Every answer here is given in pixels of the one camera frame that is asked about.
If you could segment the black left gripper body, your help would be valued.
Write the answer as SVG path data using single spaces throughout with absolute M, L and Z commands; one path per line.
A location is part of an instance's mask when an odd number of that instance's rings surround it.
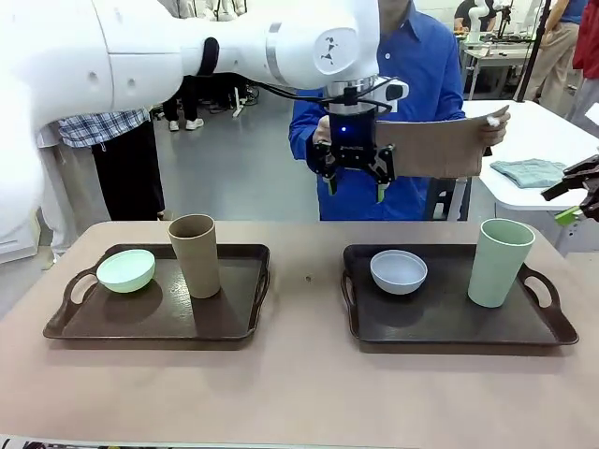
M 358 170 L 381 170 L 375 143 L 373 109 L 342 115 L 329 113 L 332 166 Z

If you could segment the person's right hand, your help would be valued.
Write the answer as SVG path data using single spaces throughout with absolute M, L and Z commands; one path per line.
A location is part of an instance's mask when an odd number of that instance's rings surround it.
M 321 117 L 318 121 L 317 127 L 314 130 L 312 137 L 313 144 L 319 143 L 330 143 L 331 142 L 331 133 L 330 133 L 330 124 L 329 124 L 329 116 L 325 115 Z

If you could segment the person's left hand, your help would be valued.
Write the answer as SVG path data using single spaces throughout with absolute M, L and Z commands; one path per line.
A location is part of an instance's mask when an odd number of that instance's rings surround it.
M 479 127 L 479 140 L 485 147 L 493 147 L 504 140 L 510 120 L 509 107 L 503 107 L 485 117 Z

